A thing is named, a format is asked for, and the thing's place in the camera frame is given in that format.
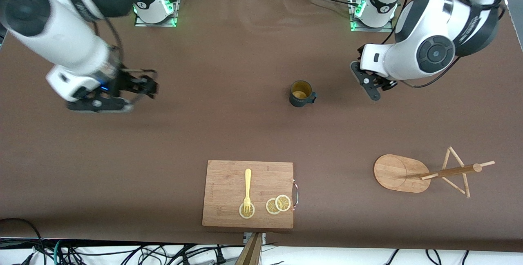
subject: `wooden dowel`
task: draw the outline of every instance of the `wooden dowel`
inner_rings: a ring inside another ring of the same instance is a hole
[[[420,174],[419,176],[420,176],[421,180],[427,180],[427,179],[431,179],[431,178],[449,177],[449,176],[455,176],[455,175],[471,173],[471,172],[481,172],[481,170],[482,170],[481,165],[472,164],[472,165],[467,165],[467,166],[463,166],[463,167],[439,170],[437,172],[428,172],[428,173]]]
[[[447,168],[447,162],[449,161],[449,155],[450,155],[450,150],[447,149],[447,153],[445,154],[445,159],[443,160],[443,166],[441,167],[441,170]]]
[[[456,154],[456,151],[454,151],[454,149],[452,147],[449,147],[449,150],[450,152],[452,153],[452,155],[456,158],[456,160],[458,161],[459,165],[461,167],[464,167],[465,164],[463,163],[463,161],[460,159],[460,157],[458,156],[458,154]]]
[[[463,173],[463,184],[465,185],[465,194],[467,195],[467,198],[470,198],[469,181],[467,180],[467,175],[465,173]]]
[[[494,161],[488,161],[488,162],[485,162],[485,163],[481,163],[481,167],[485,167],[485,166],[489,166],[489,165],[494,165],[495,162]]]
[[[445,180],[446,183],[448,183],[449,185],[451,185],[452,187],[454,187],[456,190],[458,190],[460,193],[462,194],[465,194],[465,191],[460,189],[457,185],[455,185],[452,181],[446,179],[445,177],[442,177],[441,179]]]

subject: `fork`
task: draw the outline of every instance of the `fork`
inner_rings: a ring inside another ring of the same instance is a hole
[[[245,198],[243,199],[243,214],[250,213],[250,169],[245,170]]]

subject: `mug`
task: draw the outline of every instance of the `mug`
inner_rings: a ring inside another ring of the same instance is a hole
[[[312,91],[312,86],[307,81],[298,80],[291,85],[289,101],[294,107],[303,107],[312,104],[316,100],[316,93]]]

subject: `wooden cutting board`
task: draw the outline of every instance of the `wooden cutting board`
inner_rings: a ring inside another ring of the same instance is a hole
[[[254,215],[249,219],[239,216],[239,206],[245,197],[245,170],[252,170],[250,201]],[[203,201],[203,226],[280,228],[294,226],[294,211],[272,215],[265,209],[270,198],[284,194],[293,199],[293,163],[220,161],[209,160],[205,199]]]

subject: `brown tabletop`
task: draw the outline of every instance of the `brown tabletop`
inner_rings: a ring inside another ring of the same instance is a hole
[[[523,252],[523,53],[508,15],[437,83],[378,102],[349,64],[386,34],[351,32],[343,4],[183,0],[176,28],[114,24],[124,63],[160,73],[157,99],[130,114],[67,110],[45,81],[52,64],[7,36],[0,217],[49,238],[240,243],[241,229],[201,225],[207,160],[283,161],[295,163],[300,201],[295,228],[268,234],[278,245]],[[289,104],[298,79],[314,105]],[[448,146],[465,163],[496,161],[469,176],[471,199],[443,181],[413,194],[373,177],[383,154],[437,170]],[[32,236],[18,225],[0,234]]]

